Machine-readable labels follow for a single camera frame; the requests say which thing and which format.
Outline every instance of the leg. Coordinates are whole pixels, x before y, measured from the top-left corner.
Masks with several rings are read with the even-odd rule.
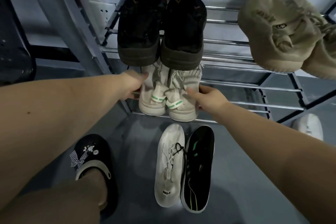
[[[98,224],[106,198],[103,174],[90,169],[77,181],[15,198],[0,212],[0,223]]]

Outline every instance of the white shoe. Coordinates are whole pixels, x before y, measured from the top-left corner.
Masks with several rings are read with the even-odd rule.
[[[157,148],[154,194],[162,207],[171,207],[180,199],[184,143],[184,132],[179,124],[171,124],[161,136]]]
[[[190,71],[172,69],[170,74],[169,90],[165,93],[170,117],[184,122],[195,120],[198,116],[199,103],[187,94],[187,88],[199,92],[201,65]]]
[[[292,128],[323,141],[321,121],[312,113],[295,120]]]
[[[148,72],[148,78],[143,82],[139,99],[141,112],[151,116],[161,116],[166,113],[166,96],[168,90],[169,68],[160,59],[150,66],[141,68],[142,73]]]

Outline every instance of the black slip-on shoe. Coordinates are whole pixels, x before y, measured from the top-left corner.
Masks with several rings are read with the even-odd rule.
[[[109,144],[100,135],[87,135],[76,143],[70,158],[71,167],[76,171],[76,180],[82,178],[91,168],[97,168],[103,174],[107,187],[107,205],[101,210],[100,219],[107,219],[114,213],[118,204],[118,188]]]
[[[214,133],[208,126],[197,128],[187,142],[181,201],[191,213],[203,212],[208,204],[214,147]]]
[[[167,0],[126,0],[120,9],[118,53],[128,66],[154,64],[160,51],[160,25]]]
[[[201,0],[170,0],[163,22],[161,62],[170,69],[189,71],[203,55],[207,10]]]

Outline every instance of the floor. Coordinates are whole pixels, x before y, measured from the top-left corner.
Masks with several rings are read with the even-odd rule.
[[[57,78],[60,75],[45,68],[38,71],[37,79]],[[63,72],[61,74],[62,77],[82,76],[76,73],[69,76],[64,76]],[[269,83],[273,86],[286,84],[282,77],[272,80]],[[336,82],[327,80],[300,78],[300,82],[309,100],[336,88]],[[268,95],[272,103],[292,103],[295,101],[293,99],[278,94]],[[271,111],[274,116],[283,115],[277,110]],[[315,114],[322,121],[325,141],[336,145],[336,103],[322,106]],[[181,204],[170,209],[161,208],[155,201],[153,189],[156,152],[162,132],[172,123],[172,120],[161,117],[135,114],[127,117],[123,107],[117,104],[88,132],[106,138],[115,157],[120,200],[115,214],[104,223],[308,223],[237,145],[225,127],[218,124],[210,124],[215,133],[215,154],[206,210],[196,215],[187,212]],[[190,122],[181,125],[187,138],[201,124]],[[45,167],[22,193],[52,187],[64,179],[74,179],[75,173],[70,168],[71,151],[72,148]]]

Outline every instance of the right hand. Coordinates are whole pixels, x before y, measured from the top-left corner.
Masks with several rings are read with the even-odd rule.
[[[199,102],[202,109],[211,114],[215,119],[222,113],[223,108],[230,104],[226,97],[217,89],[199,85],[199,92],[187,88],[187,93]]]

